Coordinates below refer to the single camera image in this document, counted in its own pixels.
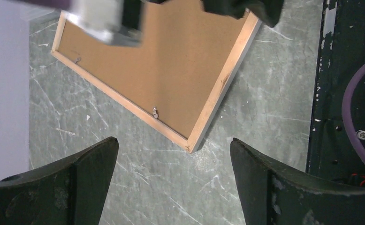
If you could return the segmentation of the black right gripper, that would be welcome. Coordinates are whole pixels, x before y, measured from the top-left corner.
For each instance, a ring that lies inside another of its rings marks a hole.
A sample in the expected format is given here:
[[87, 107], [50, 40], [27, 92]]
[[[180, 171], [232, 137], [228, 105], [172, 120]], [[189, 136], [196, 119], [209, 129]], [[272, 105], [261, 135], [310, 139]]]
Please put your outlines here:
[[[122, 26], [139, 28], [145, 3], [162, 4], [164, 0], [125, 0], [122, 5]], [[207, 13], [240, 19], [246, 10], [252, 12], [269, 27], [280, 20], [284, 0], [203, 0], [203, 10]]]

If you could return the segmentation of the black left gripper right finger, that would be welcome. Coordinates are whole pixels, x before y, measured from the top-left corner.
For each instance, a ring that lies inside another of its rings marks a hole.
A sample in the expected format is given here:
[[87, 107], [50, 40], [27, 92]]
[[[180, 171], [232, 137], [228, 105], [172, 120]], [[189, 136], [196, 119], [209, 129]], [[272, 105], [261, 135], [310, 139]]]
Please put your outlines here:
[[234, 138], [230, 157], [248, 225], [365, 225], [365, 187], [309, 175]]

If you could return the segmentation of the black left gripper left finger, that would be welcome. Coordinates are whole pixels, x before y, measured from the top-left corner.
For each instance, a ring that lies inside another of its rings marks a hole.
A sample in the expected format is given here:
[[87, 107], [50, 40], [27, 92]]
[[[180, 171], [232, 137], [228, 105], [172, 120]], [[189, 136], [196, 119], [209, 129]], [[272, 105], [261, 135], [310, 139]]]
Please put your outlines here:
[[117, 160], [108, 137], [78, 153], [0, 180], [0, 225], [97, 225]]

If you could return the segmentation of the brown backing board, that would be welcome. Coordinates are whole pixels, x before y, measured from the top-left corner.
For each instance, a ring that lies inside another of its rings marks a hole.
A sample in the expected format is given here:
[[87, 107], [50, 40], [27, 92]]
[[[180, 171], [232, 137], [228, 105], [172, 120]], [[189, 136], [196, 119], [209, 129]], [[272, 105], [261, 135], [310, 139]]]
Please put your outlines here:
[[142, 43], [110, 46], [66, 21], [59, 52], [188, 138], [239, 36], [242, 19], [214, 15], [199, 0], [144, 8]]

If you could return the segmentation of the white wooden picture frame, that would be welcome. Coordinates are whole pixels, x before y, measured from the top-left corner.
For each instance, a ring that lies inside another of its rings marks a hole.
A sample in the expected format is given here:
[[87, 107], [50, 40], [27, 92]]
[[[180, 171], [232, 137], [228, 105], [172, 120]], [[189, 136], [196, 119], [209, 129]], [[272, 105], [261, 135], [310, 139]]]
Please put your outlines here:
[[53, 46], [51, 48], [51, 54], [57, 60], [65, 64], [74, 72], [79, 74], [82, 78], [93, 84], [100, 89], [114, 101], [122, 105], [125, 109], [129, 110], [139, 119], [146, 124], [157, 130], [166, 138], [177, 144], [181, 148], [185, 149], [188, 153], [193, 153], [199, 149], [199, 146], [223, 100], [225, 97], [246, 53], [248, 52], [255, 35], [257, 34], [261, 21], [250, 12], [247, 15], [245, 23], [241, 29], [239, 36], [213, 86], [212, 91], [199, 115], [195, 126], [188, 138], [184, 138], [173, 129], [162, 123], [160, 120], [154, 118], [151, 114], [135, 105], [123, 95], [113, 90], [98, 78], [81, 68], [77, 63], [65, 57], [59, 52], [58, 48], [62, 39], [63, 30], [67, 21], [68, 13], [61, 12], [58, 20], [57, 30], [54, 36]]

